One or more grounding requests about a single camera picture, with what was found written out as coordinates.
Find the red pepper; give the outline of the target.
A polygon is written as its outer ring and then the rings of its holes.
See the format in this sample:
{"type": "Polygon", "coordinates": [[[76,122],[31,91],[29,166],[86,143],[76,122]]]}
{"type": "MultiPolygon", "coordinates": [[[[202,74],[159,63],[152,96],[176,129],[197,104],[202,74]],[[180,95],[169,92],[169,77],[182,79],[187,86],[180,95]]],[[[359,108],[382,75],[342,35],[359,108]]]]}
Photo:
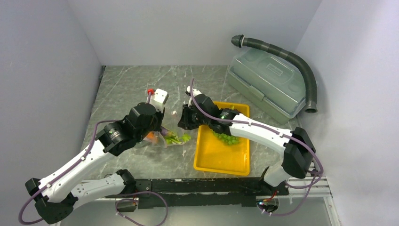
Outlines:
{"type": "Polygon", "coordinates": [[[152,145],[156,145],[159,143],[160,139],[159,139],[159,133],[156,131],[151,131],[147,134],[147,136],[145,137],[145,140],[150,142],[152,145]]]}

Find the celery stalk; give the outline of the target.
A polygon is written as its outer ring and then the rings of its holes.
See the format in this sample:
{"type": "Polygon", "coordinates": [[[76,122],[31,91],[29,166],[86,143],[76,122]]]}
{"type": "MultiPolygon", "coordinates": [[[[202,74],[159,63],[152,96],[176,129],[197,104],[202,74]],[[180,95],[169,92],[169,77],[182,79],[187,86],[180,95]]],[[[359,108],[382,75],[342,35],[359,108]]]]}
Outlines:
{"type": "Polygon", "coordinates": [[[187,133],[178,136],[176,133],[171,131],[167,132],[166,135],[163,135],[163,138],[167,145],[183,145],[192,139],[192,137],[187,133]]]}

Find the clear pink zip top bag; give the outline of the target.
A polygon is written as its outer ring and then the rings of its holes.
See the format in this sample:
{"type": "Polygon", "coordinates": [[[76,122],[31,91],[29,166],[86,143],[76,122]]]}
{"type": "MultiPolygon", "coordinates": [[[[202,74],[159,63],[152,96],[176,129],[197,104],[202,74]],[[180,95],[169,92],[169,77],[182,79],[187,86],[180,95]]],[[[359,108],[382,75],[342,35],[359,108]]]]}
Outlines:
{"type": "Polygon", "coordinates": [[[165,111],[160,132],[150,132],[140,143],[141,146],[156,146],[167,148],[175,145],[184,145],[192,139],[184,129],[177,126],[181,112],[177,110],[165,111]]]}

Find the green grapes bunch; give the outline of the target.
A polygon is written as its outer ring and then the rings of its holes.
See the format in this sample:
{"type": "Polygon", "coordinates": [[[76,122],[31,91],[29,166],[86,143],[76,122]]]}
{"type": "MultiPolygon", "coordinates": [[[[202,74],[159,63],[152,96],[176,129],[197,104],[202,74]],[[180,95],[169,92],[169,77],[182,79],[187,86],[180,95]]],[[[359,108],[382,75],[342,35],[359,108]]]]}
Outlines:
{"type": "Polygon", "coordinates": [[[237,145],[239,143],[239,138],[236,136],[216,132],[213,132],[213,135],[226,145],[237,145]]]}

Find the purple eggplant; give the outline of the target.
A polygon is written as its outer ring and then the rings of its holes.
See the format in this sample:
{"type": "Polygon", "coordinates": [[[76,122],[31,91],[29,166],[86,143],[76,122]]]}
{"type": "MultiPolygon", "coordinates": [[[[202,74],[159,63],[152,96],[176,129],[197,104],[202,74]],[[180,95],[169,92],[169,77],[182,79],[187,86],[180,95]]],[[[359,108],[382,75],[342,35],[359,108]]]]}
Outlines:
{"type": "Polygon", "coordinates": [[[162,129],[160,133],[164,137],[170,137],[174,134],[172,131],[170,131],[168,129],[162,129]]]}

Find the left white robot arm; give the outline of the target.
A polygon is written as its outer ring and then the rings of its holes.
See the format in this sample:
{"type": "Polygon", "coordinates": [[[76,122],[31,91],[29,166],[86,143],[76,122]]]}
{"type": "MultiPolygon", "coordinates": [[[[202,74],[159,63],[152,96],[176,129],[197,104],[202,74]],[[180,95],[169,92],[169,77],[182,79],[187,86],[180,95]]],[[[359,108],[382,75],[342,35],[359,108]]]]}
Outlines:
{"type": "Polygon", "coordinates": [[[40,221],[57,223],[78,207],[95,199],[120,194],[128,198],[137,191],[136,181],[126,169],[118,170],[105,179],[83,183],[84,177],[101,164],[133,148],[151,131],[159,131],[164,116],[164,104],[156,101],[141,102],[122,120],[106,120],[106,126],[94,131],[92,140],[77,156],[49,176],[32,178],[25,183],[30,198],[18,214],[23,225],[23,212],[31,201],[40,215],[40,221]]]}

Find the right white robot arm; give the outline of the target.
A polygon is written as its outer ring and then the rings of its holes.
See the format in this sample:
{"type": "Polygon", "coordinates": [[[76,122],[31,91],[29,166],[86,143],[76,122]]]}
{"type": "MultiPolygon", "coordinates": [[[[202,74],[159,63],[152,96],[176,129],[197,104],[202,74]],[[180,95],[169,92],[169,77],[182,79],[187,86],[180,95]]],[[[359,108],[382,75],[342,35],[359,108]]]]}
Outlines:
{"type": "Polygon", "coordinates": [[[293,131],[260,123],[236,109],[219,108],[208,96],[197,94],[182,108],[178,127],[184,130],[208,126],[216,133],[242,137],[264,145],[280,155],[280,161],[267,167],[259,189],[271,195],[289,178],[303,179],[309,173],[315,150],[306,131],[293,131]]]}

